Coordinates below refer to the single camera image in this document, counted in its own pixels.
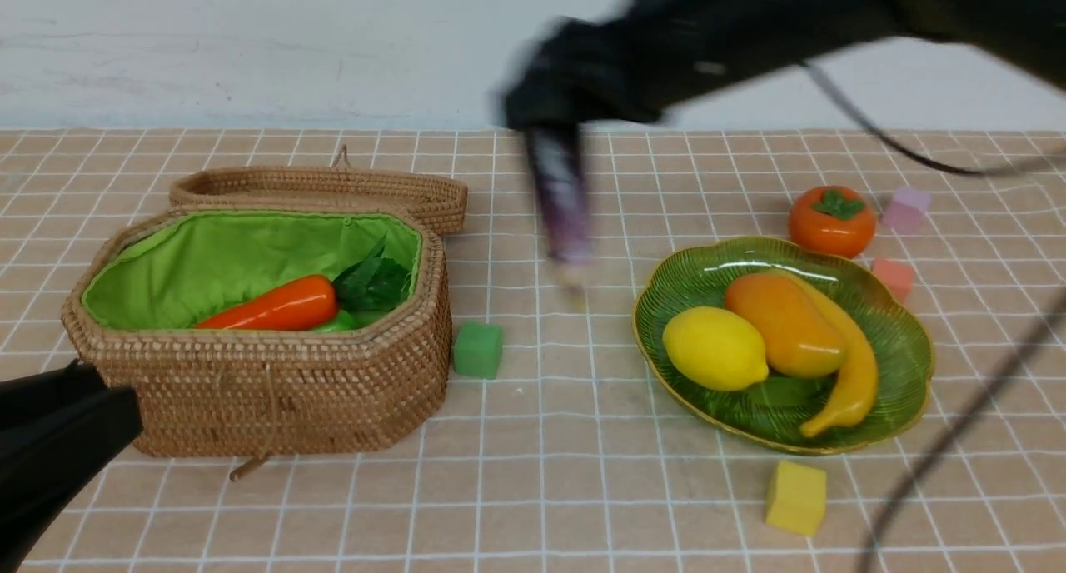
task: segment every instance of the green fabric lining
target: green fabric lining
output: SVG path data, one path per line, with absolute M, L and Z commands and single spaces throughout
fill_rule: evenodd
M 384 213 L 198 212 L 141 240 L 108 263 L 81 304 L 112 330 L 189 329 L 297 277 L 338 276 L 386 236 L 385 257 L 409 266 L 418 231 Z

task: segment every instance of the green cube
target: green cube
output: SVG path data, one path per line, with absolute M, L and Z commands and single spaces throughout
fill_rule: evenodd
M 503 327 L 489 323 L 467 322 L 452 348 L 456 375 L 495 380 L 503 358 Z

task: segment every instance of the green plate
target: green plate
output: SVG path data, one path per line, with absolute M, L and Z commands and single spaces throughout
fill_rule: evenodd
M 834 376 L 795 380 L 771 372 L 743 392 L 712 392 L 678 373 L 666 357 L 662 331 L 693 307 L 722 307 L 730 281 L 761 269 L 789 269 L 836 300 L 866 331 L 877 358 L 877 402 L 859 426 L 834 428 L 814 439 L 798 426 L 825 405 Z M 870 271 L 845 258 L 817 255 L 786 240 L 743 235 L 713 246 L 679 250 L 659 263 L 633 308 L 633 334 L 651 372 L 696 416 L 775 451 L 834 455 L 889 440 L 925 411 L 936 369 L 925 327 Z

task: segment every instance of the lemon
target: lemon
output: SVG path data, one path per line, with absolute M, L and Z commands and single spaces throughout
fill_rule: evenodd
M 770 376 L 766 345 L 746 318 L 724 308 L 689 308 L 663 329 L 663 346 L 681 375 L 715 392 L 739 392 Z

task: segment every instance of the banana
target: banana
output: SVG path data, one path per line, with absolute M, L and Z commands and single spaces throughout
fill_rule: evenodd
M 857 426 L 866 420 L 877 398 L 877 359 L 858 324 L 829 296 L 789 271 L 773 269 L 789 277 L 807 292 L 823 317 L 836 327 L 847 344 L 847 357 L 837 373 L 837 383 L 819 414 L 800 425 L 804 438 L 815 438 L 834 426 Z

